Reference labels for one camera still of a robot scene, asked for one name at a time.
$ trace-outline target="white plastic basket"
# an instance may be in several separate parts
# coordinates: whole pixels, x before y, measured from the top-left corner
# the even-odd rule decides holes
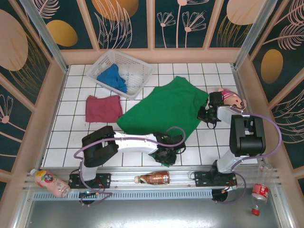
[[[113,63],[118,65],[118,73],[120,77],[125,80],[127,85],[127,93],[123,93],[109,85],[97,81],[97,76],[109,68]],[[133,58],[129,55],[123,54],[115,50],[105,52],[87,72],[86,76],[115,93],[134,100],[144,85],[149,81],[153,72],[153,66]]]

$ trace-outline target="clear plastic bottle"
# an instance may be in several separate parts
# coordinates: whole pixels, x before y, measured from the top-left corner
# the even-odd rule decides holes
[[[261,163],[258,167],[258,175],[253,186],[251,201],[253,208],[251,213],[253,215],[260,215],[260,208],[267,203],[269,194],[270,178],[273,174],[273,168],[270,164]]]
[[[161,172],[152,172],[147,175],[136,176],[134,179],[136,184],[169,184],[170,177],[169,172],[161,171]]]
[[[46,188],[58,198],[66,197],[71,190],[70,186],[67,183],[61,179],[58,179],[54,174],[46,170],[38,171],[36,169],[33,169],[31,170],[30,174],[34,176],[35,183],[38,186]]]

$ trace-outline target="blue cloth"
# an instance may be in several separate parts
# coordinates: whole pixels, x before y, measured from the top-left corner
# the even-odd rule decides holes
[[[97,80],[107,84],[114,89],[118,89],[123,93],[127,92],[127,86],[125,84],[125,80],[120,77],[118,73],[118,65],[112,64],[109,68],[107,68],[104,72],[97,76]]]

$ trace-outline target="metal base plate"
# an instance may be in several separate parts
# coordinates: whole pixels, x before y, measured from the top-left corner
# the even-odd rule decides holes
[[[238,184],[236,176],[233,173],[218,173],[214,178],[212,178],[210,171],[198,171],[194,172],[194,180],[196,187],[225,187]]]
[[[99,182],[104,186],[105,189],[110,188],[111,174],[110,173],[97,173],[94,180],[86,181],[85,183],[93,189],[100,188]],[[80,180],[79,173],[70,174],[68,182],[71,189],[86,189],[86,186]]]

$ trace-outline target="pink plush toy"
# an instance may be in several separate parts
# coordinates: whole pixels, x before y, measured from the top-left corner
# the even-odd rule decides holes
[[[225,105],[230,105],[240,111],[244,110],[247,105],[247,101],[245,99],[240,100],[238,96],[235,94],[231,93],[229,89],[223,89],[220,88],[218,89],[219,92],[222,92],[224,96],[224,104]]]

